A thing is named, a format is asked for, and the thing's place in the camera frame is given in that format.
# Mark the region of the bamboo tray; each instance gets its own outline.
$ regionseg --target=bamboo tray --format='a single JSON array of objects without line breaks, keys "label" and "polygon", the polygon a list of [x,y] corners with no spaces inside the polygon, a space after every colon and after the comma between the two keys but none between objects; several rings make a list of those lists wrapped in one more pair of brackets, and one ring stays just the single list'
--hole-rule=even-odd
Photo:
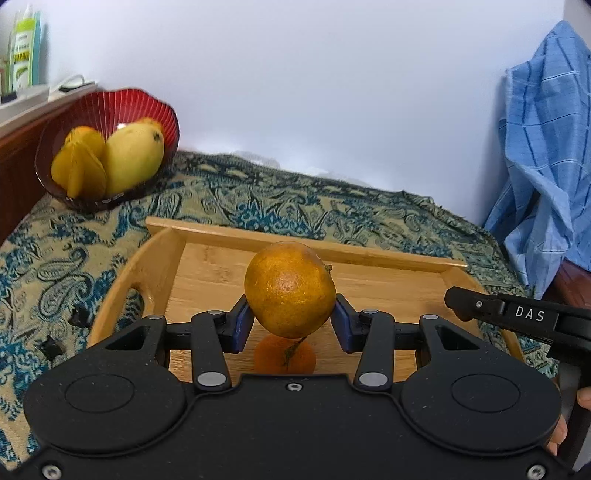
[{"label": "bamboo tray", "polygon": [[[130,288],[142,295],[144,316],[164,314],[169,323],[189,322],[205,310],[231,309],[244,292],[244,274],[254,254],[288,239],[308,245],[333,266],[337,292],[356,310],[375,308],[391,313],[399,322],[413,323],[422,314],[435,313],[482,337],[475,320],[461,322],[443,302],[446,290],[454,285],[484,291],[464,271],[466,264],[461,261],[155,217],[146,218],[146,225],[152,238],[113,283],[88,346],[113,332]],[[266,334],[255,321],[244,351],[225,354],[233,384],[242,373],[252,372],[254,346]],[[503,335],[512,355],[523,360],[515,335]],[[360,354],[348,355],[340,349],[330,321],[308,340],[317,355],[315,373],[353,376]],[[191,381],[190,352],[173,351],[169,369],[180,380]],[[396,351],[395,380],[406,380],[415,370],[414,351]]]}]

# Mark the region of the paisley blanket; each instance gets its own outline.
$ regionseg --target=paisley blanket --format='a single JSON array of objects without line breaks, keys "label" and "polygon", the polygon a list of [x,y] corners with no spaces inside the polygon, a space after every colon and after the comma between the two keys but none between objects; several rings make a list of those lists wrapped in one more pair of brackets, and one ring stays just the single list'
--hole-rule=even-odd
[{"label": "paisley blanket", "polygon": [[[231,155],[179,152],[155,193],[95,215],[46,196],[0,248],[0,461],[9,468],[37,447],[23,393],[85,347],[117,272],[148,238],[148,215],[457,258],[488,291],[524,294],[493,237],[430,198],[259,167]],[[72,315],[74,309],[89,314]],[[130,295],[120,323],[141,310],[141,299]],[[494,328],[482,329],[506,348]],[[553,375],[546,347],[520,341],[528,363]]]}]

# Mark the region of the blue cloth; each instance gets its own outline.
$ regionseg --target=blue cloth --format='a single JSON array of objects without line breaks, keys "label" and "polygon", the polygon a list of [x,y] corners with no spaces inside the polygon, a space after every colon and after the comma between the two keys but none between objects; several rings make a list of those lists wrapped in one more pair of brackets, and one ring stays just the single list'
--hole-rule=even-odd
[{"label": "blue cloth", "polygon": [[509,179],[485,228],[540,298],[563,258],[591,267],[591,53],[568,22],[508,70],[499,132]]}]

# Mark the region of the fruit bowl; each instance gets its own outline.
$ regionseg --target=fruit bowl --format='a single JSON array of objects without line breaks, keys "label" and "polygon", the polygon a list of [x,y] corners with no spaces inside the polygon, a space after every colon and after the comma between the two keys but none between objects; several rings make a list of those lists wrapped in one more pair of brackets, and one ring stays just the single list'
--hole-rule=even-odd
[{"label": "fruit bowl", "polygon": [[[162,125],[164,134],[164,157],[160,168],[149,180],[113,197],[95,202],[69,198],[66,191],[53,181],[51,163],[72,128],[87,125],[98,130],[107,139],[120,124],[135,122],[146,116],[157,120]],[[47,192],[68,207],[85,213],[107,210],[121,202],[145,195],[156,184],[162,172],[173,161],[178,147],[178,137],[178,120],[172,107],[143,90],[92,92],[73,102],[68,110],[47,123],[37,147],[35,170]]]}]

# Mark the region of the orange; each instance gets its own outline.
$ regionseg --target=orange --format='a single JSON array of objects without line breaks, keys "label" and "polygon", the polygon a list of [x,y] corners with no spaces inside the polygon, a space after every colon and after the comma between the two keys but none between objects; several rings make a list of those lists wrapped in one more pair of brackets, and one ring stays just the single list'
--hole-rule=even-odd
[{"label": "orange", "polygon": [[316,354],[308,342],[272,333],[257,343],[254,360],[255,372],[265,375],[311,375],[316,368]]},{"label": "orange", "polygon": [[297,242],[279,242],[257,253],[246,269],[244,293],[260,324],[285,338],[319,329],[335,307],[330,268]]}]

